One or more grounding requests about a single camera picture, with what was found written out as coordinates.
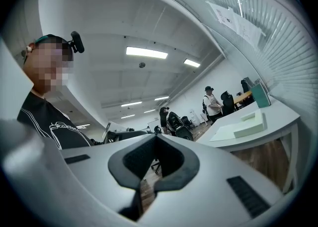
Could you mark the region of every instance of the desk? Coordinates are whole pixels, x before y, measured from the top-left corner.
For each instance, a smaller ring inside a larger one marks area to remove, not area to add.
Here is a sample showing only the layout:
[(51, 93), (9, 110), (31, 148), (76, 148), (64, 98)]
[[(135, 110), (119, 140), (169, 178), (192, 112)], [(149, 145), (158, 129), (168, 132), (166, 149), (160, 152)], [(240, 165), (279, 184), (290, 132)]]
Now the desk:
[(292, 180), (294, 179), (295, 185), (297, 184), (296, 176), (296, 162), (298, 156), (298, 126), (297, 121), (300, 116), (287, 107), (285, 104), (269, 96), (271, 105), (261, 108), (263, 113), (265, 130), (256, 134), (245, 137), (235, 138), (224, 141), (211, 142), (210, 139), (217, 132), (219, 127), (241, 122), (241, 116), (249, 114), (258, 109), (257, 103), (254, 102), (247, 107), (240, 109), (228, 116), (219, 118), (206, 131), (204, 135), (197, 142), (204, 145), (221, 148), (226, 151), (238, 151), (265, 144), (277, 138), (282, 139), (284, 149), (287, 156), (289, 155), (289, 170), (283, 192), (287, 192)]
[(251, 95), (252, 95), (252, 91), (247, 91), (247, 92), (245, 92), (244, 94), (241, 94), (241, 95), (239, 95), (238, 97), (235, 97), (235, 98), (233, 99), (233, 101), (234, 101), (234, 106), (235, 106), (236, 110), (238, 110), (237, 104), (238, 104), (239, 102), (245, 100), (246, 98), (250, 97)]

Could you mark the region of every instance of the green folder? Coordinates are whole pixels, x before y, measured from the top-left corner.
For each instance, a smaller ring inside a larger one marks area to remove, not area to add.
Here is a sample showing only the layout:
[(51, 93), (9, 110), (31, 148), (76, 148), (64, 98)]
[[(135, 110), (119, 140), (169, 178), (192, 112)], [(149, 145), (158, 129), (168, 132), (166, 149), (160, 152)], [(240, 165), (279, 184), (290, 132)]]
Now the green folder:
[(263, 85), (257, 84), (256, 86), (251, 88), (252, 95), (257, 103), (259, 108), (268, 107), (270, 105), (270, 100), (268, 95), (263, 87)]

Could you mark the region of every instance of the backpack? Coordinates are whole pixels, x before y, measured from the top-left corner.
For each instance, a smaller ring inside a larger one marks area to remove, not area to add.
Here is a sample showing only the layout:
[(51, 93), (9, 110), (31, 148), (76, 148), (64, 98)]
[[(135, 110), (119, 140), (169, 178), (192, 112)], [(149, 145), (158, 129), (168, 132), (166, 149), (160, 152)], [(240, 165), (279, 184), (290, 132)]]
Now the backpack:
[(208, 114), (207, 106), (204, 104), (204, 97), (203, 97), (203, 100), (202, 100), (202, 106), (203, 106), (202, 112), (203, 112), (204, 114)]

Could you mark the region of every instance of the table leg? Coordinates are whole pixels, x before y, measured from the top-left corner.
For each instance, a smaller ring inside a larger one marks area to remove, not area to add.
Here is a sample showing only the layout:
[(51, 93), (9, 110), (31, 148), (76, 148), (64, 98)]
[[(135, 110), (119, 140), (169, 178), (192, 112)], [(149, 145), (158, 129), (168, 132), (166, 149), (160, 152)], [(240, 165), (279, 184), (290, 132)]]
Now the table leg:
[(292, 146), (292, 148), (290, 149), (291, 153), (290, 153), (290, 159), (289, 159), (288, 173), (287, 173), (285, 185), (283, 188), (283, 193), (287, 193), (293, 179), (294, 179), (294, 184), (297, 185), (297, 179), (296, 179), (296, 163), (297, 163), (297, 157), (298, 157), (298, 126), (297, 124), (294, 124), (291, 127), (290, 136), (285, 136), (284, 139), (291, 140), (290, 145)]

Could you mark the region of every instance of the white table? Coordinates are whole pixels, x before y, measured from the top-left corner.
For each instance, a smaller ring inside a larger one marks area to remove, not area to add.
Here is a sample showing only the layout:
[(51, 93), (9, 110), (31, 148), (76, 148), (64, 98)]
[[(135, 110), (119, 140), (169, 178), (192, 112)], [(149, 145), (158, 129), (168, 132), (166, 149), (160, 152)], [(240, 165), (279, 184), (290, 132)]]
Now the white table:
[(199, 143), (224, 149), (226, 151), (238, 151), (256, 147), (277, 138), (281, 138), (284, 149), (289, 157), (289, 169), (283, 192), (287, 192), (291, 182), (297, 185), (296, 162), (298, 156), (298, 126), (297, 121), (300, 118), (295, 111), (285, 104), (269, 96), (271, 105), (261, 108), (263, 113), (265, 129), (262, 132), (223, 141), (211, 142), (210, 139), (221, 126), (241, 122), (241, 116), (251, 113), (258, 109), (257, 103), (254, 102), (247, 107), (240, 109), (228, 116), (218, 119), (211, 128), (197, 141)]

